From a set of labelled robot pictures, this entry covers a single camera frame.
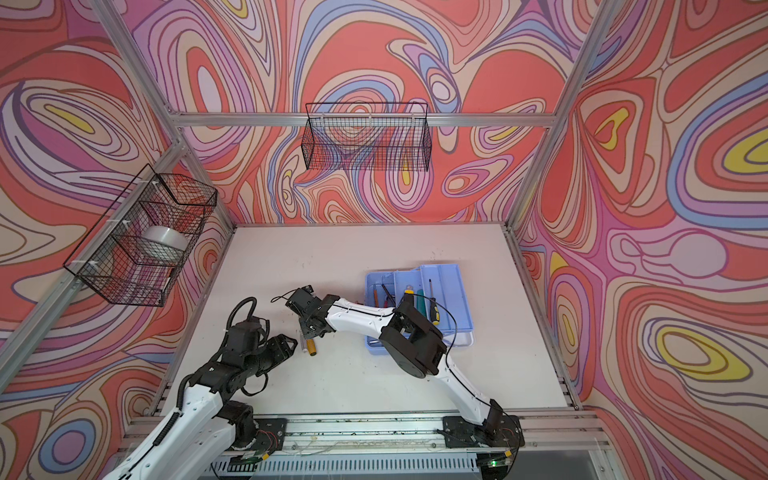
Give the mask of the black yellow small screwdriver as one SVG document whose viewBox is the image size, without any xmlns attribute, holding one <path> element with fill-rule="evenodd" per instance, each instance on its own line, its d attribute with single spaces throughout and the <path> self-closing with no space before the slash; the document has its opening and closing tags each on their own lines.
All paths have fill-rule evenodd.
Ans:
<svg viewBox="0 0 768 480">
<path fill-rule="evenodd" d="M 429 286 L 429 318 L 433 325 L 438 326 L 440 324 L 440 313 L 437 300 L 435 297 L 434 285 L 432 279 L 428 280 Z"/>
</svg>

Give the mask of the white blue plastic tool box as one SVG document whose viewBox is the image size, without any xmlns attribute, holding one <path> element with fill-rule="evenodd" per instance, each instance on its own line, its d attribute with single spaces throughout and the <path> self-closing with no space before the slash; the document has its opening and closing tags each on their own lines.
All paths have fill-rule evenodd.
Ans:
<svg viewBox="0 0 768 480">
<path fill-rule="evenodd" d="M 366 275 L 365 305 L 395 307 L 406 293 L 414 294 L 415 308 L 443 333 L 447 346 L 468 348 L 474 343 L 474 324 L 457 264 L 425 264 Z"/>
</svg>

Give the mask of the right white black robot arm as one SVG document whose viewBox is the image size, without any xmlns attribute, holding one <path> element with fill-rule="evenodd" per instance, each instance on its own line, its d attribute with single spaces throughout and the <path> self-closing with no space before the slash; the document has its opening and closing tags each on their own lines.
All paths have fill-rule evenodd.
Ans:
<svg viewBox="0 0 768 480">
<path fill-rule="evenodd" d="M 506 413 L 459 370 L 443 333 L 416 308 L 414 298 L 408 291 L 397 306 L 379 308 L 337 295 L 319 298 L 307 285 L 291 292 L 286 306 L 298 316 L 307 340 L 335 332 L 376 338 L 406 374 L 436 383 L 459 412 L 445 416 L 437 430 L 448 448 L 487 446 L 517 452 L 525 445 L 519 418 Z"/>
</svg>

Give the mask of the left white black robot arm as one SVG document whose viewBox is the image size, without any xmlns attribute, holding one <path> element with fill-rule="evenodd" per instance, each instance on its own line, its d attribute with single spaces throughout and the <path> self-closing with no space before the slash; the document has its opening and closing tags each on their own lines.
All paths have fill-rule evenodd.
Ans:
<svg viewBox="0 0 768 480">
<path fill-rule="evenodd" d="M 298 341 L 273 336 L 247 297 L 231 311 L 223 340 L 211 358 L 183 377 L 171 412 L 107 479 L 197 479 L 231 447 L 247 448 L 258 435 L 253 408 L 236 401 L 250 378 L 267 379 L 287 361 Z"/>
</svg>

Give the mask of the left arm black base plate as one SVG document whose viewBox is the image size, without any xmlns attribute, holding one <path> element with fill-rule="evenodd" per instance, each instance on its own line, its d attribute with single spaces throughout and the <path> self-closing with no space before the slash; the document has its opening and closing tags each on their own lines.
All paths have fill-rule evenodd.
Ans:
<svg viewBox="0 0 768 480">
<path fill-rule="evenodd" d="M 273 454 L 283 449 L 288 425 L 286 418 L 258 419 L 256 425 L 254 438 L 244 447 L 244 450 L 259 454 Z"/>
</svg>

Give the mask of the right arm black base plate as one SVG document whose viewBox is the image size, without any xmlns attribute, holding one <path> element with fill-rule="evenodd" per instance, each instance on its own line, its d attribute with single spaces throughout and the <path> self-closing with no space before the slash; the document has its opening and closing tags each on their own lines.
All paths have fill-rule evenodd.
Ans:
<svg viewBox="0 0 768 480">
<path fill-rule="evenodd" d="M 467 422 L 461 416 L 445 416 L 442 427 L 435 430 L 445 446 L 455 448 L 498 447 L 517 450 L 525 446 L 525 438 L 517 416 L 502 416 L 493 432 Z"/>
</svg>

